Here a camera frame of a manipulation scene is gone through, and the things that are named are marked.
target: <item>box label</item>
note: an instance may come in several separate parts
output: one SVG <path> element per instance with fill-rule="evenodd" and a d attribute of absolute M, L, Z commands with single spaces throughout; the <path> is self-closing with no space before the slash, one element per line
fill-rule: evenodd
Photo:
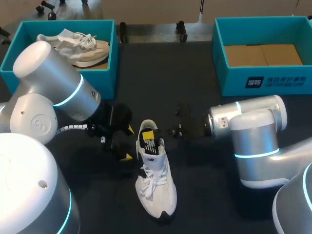
<path fill-rule="evenodd" d="M 265 87 L 298 87 L 306 82 L 306 77 L 269 77 Z"/>
<path fill-rule="evenodd" d="M 248 77 L 245 88 L 260 88 L 263 82 L 263 77 Z"/>

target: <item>shoe sole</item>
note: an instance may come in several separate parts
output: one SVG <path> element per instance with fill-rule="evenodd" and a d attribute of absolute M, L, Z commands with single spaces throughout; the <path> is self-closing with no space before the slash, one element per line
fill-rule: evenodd
<path fill-rule="evenodd" d="M 143 205 L 142 205 L 142 207 L 143 207 L 143 209 L 148 213 L 148 216 L 149 216 L 152 220 L 156 221 L 156 222 L 159 223 L 159 224 L 170 224 L 171 221 L 173 220 L 174 216 L 176 215 L 176 205 L 175 205 L 175 211 L 174 211 L 171 215 L 167 214 L 167 212 L 165 212 L 165 211 L 162 211 L 159 218 L 157 218 L 157 217 L 151 215 L 151 214 L 148 212 L 148 210 L 147 210 Z"/>
<path fill-rule="evenodd" d="M 107 57 L 108 57 L 108 55 L 105 55 L 101 58 L 98 58 L 98 59 L 90 61 L 90 62 L 79 62 L 79 61 L 70 61 L 70 60 L 68 60 L 68 62 L 71 65 L 79 67 L 79 68 L 87 68 L 87 67 L 93 67 L 93 66 L 97 65 L 98 63 L 101 63 Z"/>

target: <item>sneaker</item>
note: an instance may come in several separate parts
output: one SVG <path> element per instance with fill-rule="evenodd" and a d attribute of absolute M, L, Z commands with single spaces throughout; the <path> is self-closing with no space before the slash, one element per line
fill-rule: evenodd
<path fill-rule="evenodd" d="M 43 34 L 37 36 L 37 41 L 43 40 L 53 46 L 67 61 L 77 67 L 91 67 L 107 58 L 109 43 L 95 40 L 96 36 L 83 33 L 73 33 L 64 29 L 54 37 Z"/>
<path fill-rule="evenodd" d="M 155 137 L 152 120 L 142 122 L 136 142 L 136 154 L 143 159 L 136 180 L 136 193 L 144 209 L 152 217 L 170 220 L 176 210 L 176 187 L 162 138 Z"/>

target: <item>teal bin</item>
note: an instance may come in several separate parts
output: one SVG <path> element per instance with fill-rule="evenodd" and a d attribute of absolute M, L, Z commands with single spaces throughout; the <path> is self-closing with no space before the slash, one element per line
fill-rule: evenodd
<path fill-rule="evenodd" d="M 216 18 L 212 42 L 223 96 L 312 94 L 312 25 L 308 18 Z M 294 44 L 303 65 L 229 66 L 224 46 L 264 44 Z"/>
<path fill-rule="evenodd" d="M 13 94 L 19 80 L 13 73 L 13 64 L 19 54 L 36 41 L 38 34 L 58 35 L 66 28 L 97 36 L 97 40 L 110 43 L 107 69 L 79 69 L 83 77 L 96 88 L 103 99 L 113 99 L 117 73 L 118 40 L 114 20 L 60 20 L 60 21 L 23 21 L 12 40 L 0 67 L 0 74 Z"/>

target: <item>yellow tag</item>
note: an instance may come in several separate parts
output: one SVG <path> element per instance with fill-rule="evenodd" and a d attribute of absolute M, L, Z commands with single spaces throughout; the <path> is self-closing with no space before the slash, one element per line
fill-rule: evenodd
<path fill-rule="evenodd" d="M 135 134 L 130 125 L 128 129 L 133 133 L 133 135 Z"/>
<path fill-rule="evenodd" d="M 143 140 L 150 140 L 150 139 L 154 139 L 154 132 L 153 131 L 144 132 Z"/>
<path fill-rule="evenodd" d="M 132 157 L 129 154 L 127 154 L 126 158 L 123 158 L 120 161 L 128 161 L 128 160 L 131 160 L 131 159 L 132 159 Z"/>

